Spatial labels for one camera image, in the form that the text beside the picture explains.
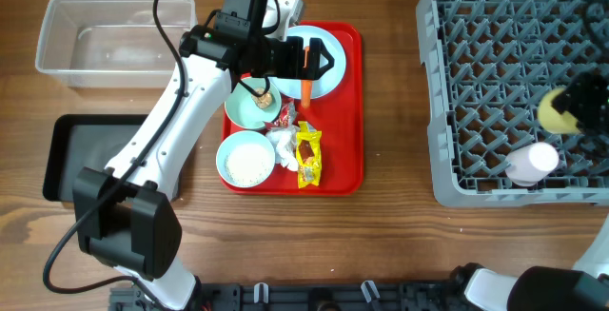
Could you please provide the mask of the light blue rice bowl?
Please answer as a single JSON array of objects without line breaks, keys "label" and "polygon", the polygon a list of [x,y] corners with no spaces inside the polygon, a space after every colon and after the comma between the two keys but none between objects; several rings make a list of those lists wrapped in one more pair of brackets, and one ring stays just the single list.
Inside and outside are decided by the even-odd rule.
[{"label": "light blue rice bowl", "polygon": [[275,166],[275,151],[274,151],[274,148],[273,148],[271,142],[268,141],[268,139],[266,138],[265,135],[263,135],[259,132],[250,131],[250,130],[238,131],[238,132],[233,133],[232,135],[228,136],[226,139],[224,139],[222,141],[221,145],[218,148],[217,154],[216,154],[216,166],[217,166],[217,170],[218,170],[221,178],[231,186],[238,187],[238,188],[250,188],[250,187],[239,187],[237,185],[234,185],[233,182],[231,182],[229,180],[229,178],[226,174],[226,170],[225,170],[225,159],[226,159],[227,154],[235,146],[241,145],[241,144],[260,144],[260,145],[264,146],[266,148],[266,150],[269,152],[270,157],[274,159],[274,165],[273,165],[272,170],[274,169],[274,166]]}]

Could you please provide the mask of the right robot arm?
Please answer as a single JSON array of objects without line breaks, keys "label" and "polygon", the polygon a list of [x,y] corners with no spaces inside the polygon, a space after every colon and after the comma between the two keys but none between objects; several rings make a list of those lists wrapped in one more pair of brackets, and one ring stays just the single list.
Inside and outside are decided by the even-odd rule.
[{"label": "right robot arm", "polygon": [[[541,99],[538,120],[553,134],[576,134],[580,152],[608,157],[608,80],[592,71]],[[518,277],[477,263],[451,273],[454,294],[480,310],[608,309],[608,224],[571,269],[533,266]]]}]

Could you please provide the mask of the white rice grains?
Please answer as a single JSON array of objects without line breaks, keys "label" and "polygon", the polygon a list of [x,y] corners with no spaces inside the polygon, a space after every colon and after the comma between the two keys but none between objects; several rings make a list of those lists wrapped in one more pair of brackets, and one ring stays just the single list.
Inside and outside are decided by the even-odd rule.
[{"label": "white rice grains", "polygon": [[260,184],[270,174],[274,159],[260,144],[235,146],[226,156],[226,174],[234,185],[252,187]]}]

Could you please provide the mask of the orange carrot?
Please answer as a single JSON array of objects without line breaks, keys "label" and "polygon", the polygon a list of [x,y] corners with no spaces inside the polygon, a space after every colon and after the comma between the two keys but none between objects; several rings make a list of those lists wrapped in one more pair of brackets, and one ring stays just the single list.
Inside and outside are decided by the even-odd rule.
[{"label": "orange carrot", "polygon": [[[309,46],[304,48],[304,70],[308,70],[308,53]],[[311,93],[312,93],[312,80],[302,80],[301,81],[301,107],[309,108],[311,102]]]}]

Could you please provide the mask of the mint green bowl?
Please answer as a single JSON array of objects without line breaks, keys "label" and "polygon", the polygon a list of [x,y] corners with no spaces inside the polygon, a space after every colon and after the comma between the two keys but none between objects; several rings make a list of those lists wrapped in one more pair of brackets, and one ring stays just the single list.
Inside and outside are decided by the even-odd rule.
[{"label": "mint green bowl", "polygon": [[240,128],[263,129],[266,123],[272,123],[277,119],[282,108],[281,93],[273,84],[269,85],[267,95],[270,95],[271,99],[264,97],[265,107],[260,108],[256,103],[257,97],[238,84],[225,101],[226,115]]}]

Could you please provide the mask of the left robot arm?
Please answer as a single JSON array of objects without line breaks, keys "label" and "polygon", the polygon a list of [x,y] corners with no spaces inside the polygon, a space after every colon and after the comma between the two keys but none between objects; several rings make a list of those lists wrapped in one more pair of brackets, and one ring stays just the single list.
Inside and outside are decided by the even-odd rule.
[{"label": "left robot arm", "polygon": [[199,280],[177,257],[182,228],[170,200],[210,117],[244,75],[316,80],[333,65],[322,43],[288,34],[303,7],[302,0],[224,0],[171,47],[171,80],[128,144],[103,170],[84,168],[74,182],[70,234],[80,249],[162,310],[198,304]]}]

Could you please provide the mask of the yellow cup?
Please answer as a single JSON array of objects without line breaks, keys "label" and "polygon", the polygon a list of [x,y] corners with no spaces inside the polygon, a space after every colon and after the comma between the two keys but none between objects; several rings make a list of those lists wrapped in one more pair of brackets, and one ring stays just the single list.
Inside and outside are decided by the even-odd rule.
[{"label": "yellow cup", "polygon": [[553,134],[580,134],[577,119],[568,111],[560,114],[552,107],[553,100],[565,91],[564,87],[552,89],[540,100],[537,119],[540,126]]}]

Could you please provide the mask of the brown food lump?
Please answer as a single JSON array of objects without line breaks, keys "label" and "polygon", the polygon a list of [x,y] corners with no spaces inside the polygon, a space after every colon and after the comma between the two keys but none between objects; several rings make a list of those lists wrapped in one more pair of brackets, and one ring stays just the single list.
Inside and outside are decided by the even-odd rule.
[{"label": "brown food lump", "polygon": [[256,87],[255,92],[257,95],[252,95],[252,100],[259,109],[267,109],[273,104],[274,98],[270,88],[265,90],[263,87]]}]

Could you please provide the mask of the pink cup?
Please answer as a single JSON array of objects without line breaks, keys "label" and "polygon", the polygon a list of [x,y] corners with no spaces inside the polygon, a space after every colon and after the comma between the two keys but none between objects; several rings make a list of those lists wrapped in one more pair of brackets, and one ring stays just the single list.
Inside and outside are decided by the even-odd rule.
[{"label": "pink cup", "polygon": [[544,142],[534,143],[510,152],[505,169],[507,178],[516,185],[532,186],[553,172],[560,161],[557,150]]}]

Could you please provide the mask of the red foil wrapper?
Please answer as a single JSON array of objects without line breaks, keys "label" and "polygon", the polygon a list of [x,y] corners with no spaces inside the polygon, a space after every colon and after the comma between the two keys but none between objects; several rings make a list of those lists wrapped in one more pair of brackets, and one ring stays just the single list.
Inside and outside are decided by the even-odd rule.
[{"label": "red foil wrapper", "polygon": [[294,100],[288,98],[282,101],[282,107],[277,118],[272,122],[265,122],[266,129],[272,129],[273,127],[289,127],[291,126],[297,117],[297,111]]}]

